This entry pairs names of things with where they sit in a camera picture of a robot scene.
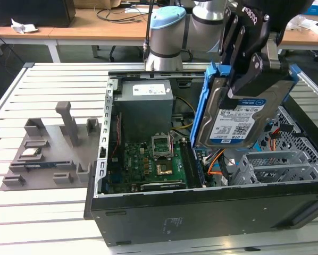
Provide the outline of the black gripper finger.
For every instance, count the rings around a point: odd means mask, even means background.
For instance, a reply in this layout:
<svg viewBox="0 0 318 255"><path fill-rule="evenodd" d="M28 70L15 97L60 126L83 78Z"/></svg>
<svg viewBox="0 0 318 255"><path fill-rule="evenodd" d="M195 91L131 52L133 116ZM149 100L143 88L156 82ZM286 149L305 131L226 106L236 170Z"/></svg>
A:
<svg viewBox="0 0 318 255"><path fill-rule="evenodd" d="M237 15L238 23L221 64L231 67L226 88L232 96L255 97L267 89L258 78L269 70L269 60L261 53L270 35L268 22L259 19L254 25L247 15Z"/></svg>
<svg viewBox="0 0 318 255"><path fill-rule="evenodd" d="M223 32L220 37L219 54L224 56L229 47L235 28L238 23L238 16L235 7L226 7L223 19Z"/></svg>

